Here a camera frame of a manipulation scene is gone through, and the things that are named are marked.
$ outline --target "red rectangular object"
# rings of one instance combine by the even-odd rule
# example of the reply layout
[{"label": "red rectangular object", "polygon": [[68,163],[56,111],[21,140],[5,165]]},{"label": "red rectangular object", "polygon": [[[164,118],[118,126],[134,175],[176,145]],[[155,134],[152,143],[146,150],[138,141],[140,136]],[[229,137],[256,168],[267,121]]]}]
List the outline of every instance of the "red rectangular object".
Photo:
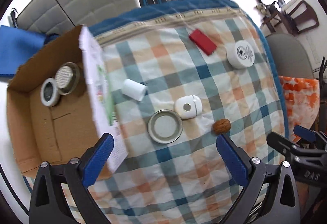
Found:
[{"label": "red rectangular object", "polygon": [[215,43],[213,43],[200,29],[194,30],[191,35],[189,35],[189,39],[207,55],[212,54],[217,48]]}]

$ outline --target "wooden furniture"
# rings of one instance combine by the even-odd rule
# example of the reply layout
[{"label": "wooden furniture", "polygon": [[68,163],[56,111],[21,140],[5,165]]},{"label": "wooden furniture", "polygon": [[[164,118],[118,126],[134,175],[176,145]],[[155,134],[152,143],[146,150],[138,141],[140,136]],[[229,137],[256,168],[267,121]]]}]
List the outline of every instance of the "wooden furniture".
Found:
[{"label": "wooden furniture", "polygon": [[[295,13],[297,9],[299,9],[300,6],[305,5],[306,9],[300,13],[299,15],[292,17],[292,15]],[[318,16],[314,9],[309,5],[306,1],[300,1],[295,8],[290,12],[286,13],[285,11],[278,11],[277,8],[274,5],[269,6],[269,10],[272,13],[270,17],[264,18],[264,25],[267,25],[270,32],[274,33],[276,32],[275,27],[279,24],[283,23],[285,28],[287,29],[287,32],[292,35],[298,35],[304,32],[307,32],[311,29],[314,29],[319,26]],[[274,26],[270,23],[272,19],[277,19],[276,17],[279,17],[279,21]],[[301,24],[304,24],[310,20],[315,21],[315,24],[307,27],[305,29],[298,29],[298,27]]]}]

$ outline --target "blue yoga mat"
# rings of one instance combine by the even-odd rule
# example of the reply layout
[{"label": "blue yoga mat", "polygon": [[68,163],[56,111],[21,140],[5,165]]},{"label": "blue yoga mat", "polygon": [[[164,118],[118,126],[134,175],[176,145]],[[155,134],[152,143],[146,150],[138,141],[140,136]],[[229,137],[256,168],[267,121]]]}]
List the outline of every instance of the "blue yoga mat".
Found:
[{"label": "blue yoga mat", "polygon": [[45,44],[46,34],[0,26],[0,76],[13,77],[17,68]]}]

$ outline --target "white round object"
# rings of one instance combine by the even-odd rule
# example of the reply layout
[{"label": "white round object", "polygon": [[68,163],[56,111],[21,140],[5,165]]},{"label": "white round object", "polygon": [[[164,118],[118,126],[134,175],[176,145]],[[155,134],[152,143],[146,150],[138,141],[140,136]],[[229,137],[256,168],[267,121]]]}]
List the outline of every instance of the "white round object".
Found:
[{"label": "white round object", "polygon": [[132,99],[141,101],[147,91],[147,86],[130,79],[123,82],[122,93]]},{"label": "white round object", "polygon": [[60,94],[58,92],[56,81],[53,78],[48,78],[43,82],[40,96],[44,106],[52,107],[58,103]]},{"label": "white round object", "polygon": [[56,73],[55,79],[58,88],[66,88],[73,77],[73,70],[69,66],[60,67]]},{"label": "white round object", "polygon": [[227,49],[227,59],[237,69],[250,67],[254,63],[253,47],[246,40],[239,40],[234,47]]},{"label": "white round object", "polygon": [[202,102],[198,96],[181,97],[175,102],[175,111],[182,119],[190,119],[202,112]]},{"label": "white round object", "polygon": [[150,137],[160,144],[177,140],[183,131],[182,119],[173,110],[159,110],[148,122]]}]

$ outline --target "white cylinder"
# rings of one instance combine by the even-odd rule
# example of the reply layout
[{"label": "white cylinder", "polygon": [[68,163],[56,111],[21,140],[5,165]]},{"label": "white cylinder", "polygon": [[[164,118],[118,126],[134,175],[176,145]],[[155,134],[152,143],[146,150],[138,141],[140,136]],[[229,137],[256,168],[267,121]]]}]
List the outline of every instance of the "white cylinder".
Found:
[{"label": "white cylinder", "polygon": [[58,103],[60,94],[58,92],[56,81],[53,78],[48,78],[43,82],[40,96],[44,106],[52,107]]},{"label": "white cylinder", "polygon": [[227,49],[228,62],[237,69],[250,67],[254,63],[253,47],[245,40],[239,40],[234,47]]},{"label": "white cylinder", "polygon": [[123,82],[122,93],[132,99],[141,101],[147,91],[147,86],[142,85],[130,79]]}]

